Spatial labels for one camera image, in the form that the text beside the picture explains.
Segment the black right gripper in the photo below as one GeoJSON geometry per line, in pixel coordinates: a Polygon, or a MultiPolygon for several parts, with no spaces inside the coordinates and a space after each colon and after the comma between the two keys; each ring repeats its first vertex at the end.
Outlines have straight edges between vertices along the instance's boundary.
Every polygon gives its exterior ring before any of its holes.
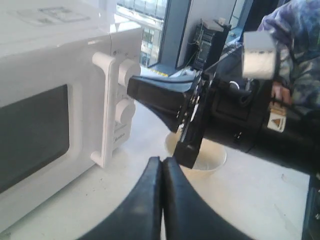
{"type": "Polygon", "coordinates": [[[252,90],[213,77],[132,76],[127,95],[151,110],[173,133],[183,123],[173,157],[193,168],[203,138],[236,149],[250,150],[262,128],[271,100],[272,80],[252,81],[252,90]]]}

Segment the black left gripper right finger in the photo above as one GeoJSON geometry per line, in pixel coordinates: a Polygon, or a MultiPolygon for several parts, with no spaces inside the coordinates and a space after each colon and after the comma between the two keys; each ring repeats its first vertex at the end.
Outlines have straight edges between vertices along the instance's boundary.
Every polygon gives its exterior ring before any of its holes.
{"type": "Polygon", "coordinates": [[[177,161],[162,162],[162,208],[168,240],[250,240],[195,191],[177,161]]]}

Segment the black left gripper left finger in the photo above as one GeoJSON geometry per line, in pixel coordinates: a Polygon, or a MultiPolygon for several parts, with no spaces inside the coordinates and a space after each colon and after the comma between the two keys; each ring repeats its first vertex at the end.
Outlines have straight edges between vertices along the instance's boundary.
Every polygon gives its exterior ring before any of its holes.
{"type": "Polygon", "coordinates": [[[162,224],[162,162],[151,157],[122,203],[81,240],[159,240],[162,224]]]}

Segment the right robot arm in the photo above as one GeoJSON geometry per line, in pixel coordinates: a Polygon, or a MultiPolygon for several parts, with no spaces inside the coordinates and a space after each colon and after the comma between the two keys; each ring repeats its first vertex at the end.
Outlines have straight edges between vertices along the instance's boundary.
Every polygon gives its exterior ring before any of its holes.
{"type": "Polygon", "coordinates": [[[237,89],[212,74],[177,80],[132,76],[127,94],[181,135],[173,157],[195,165],[203,140],[239,150],[283,167],[320,172],[320,112],[271,98],[272,82],[254,80],[237,89]]]}

